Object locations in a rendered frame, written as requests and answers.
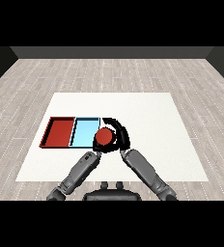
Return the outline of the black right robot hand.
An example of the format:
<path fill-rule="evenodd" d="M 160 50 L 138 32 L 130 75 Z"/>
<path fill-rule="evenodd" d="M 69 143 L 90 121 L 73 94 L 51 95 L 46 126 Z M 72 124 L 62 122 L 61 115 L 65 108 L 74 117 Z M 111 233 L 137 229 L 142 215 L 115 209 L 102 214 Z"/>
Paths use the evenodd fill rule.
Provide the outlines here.
<path fill-rule="evenodd" d="M 117 145 L 121 151 L 126 151 L 130 148 L 130 140 L 127 130 L 116 119 L 103 118 L 105 124 L 112 125 L 116 130 Z"/>

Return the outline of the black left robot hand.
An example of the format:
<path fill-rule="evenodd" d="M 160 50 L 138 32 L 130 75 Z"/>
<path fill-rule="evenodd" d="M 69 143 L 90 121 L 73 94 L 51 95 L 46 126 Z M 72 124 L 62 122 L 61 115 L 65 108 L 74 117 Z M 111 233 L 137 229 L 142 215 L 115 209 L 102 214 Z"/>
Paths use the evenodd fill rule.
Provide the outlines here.
<path fill-rule="evenodd" d="M 102 153 L 109 153 L 111 151 L 117 151 L 119 149 L 118 144 L 116 143 L 115 137 L 105 138 L 105 144 L 100 143 L 101 139 L 94 137 L 93 141 L 93 151 L 100 151 Z"/>

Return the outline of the small red can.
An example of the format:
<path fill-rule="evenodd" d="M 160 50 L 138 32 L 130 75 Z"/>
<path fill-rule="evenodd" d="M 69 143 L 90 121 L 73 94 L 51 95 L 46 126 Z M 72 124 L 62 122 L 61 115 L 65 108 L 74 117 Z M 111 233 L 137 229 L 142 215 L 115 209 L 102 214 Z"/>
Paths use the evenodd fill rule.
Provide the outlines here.
<path fill-rule="evenodd" d="M 96 140 L 100 145 L 112 144 L 115 141 L 114 132 L 107 127 L 103 127 L 97 131 Z"/>

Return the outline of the red shallow open box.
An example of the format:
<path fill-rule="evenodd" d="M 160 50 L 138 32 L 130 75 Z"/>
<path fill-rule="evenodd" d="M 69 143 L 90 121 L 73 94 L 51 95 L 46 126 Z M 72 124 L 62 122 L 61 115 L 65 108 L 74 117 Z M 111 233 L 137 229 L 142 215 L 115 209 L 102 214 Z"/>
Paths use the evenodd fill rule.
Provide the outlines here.
<path fill-rule="evenodd" d="M 42 149 L 68 149 L 75 117 L 51 117 L 40 142 Z"/>

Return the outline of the dark grey robot body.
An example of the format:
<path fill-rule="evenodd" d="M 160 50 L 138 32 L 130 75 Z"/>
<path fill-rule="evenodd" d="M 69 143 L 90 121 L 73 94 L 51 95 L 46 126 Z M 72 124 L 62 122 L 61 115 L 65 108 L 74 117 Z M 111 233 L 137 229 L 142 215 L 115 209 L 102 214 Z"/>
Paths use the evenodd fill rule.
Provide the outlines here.
<path fill-rule="evenodd" d="M 83 201 L 141 201 L 141 197 L 138 193 L 125 190 L 121 181 L 116 182 L 115 189 L 109 189 L 108 182 L 103 181 L 100 189 L 86 193 Z"/>

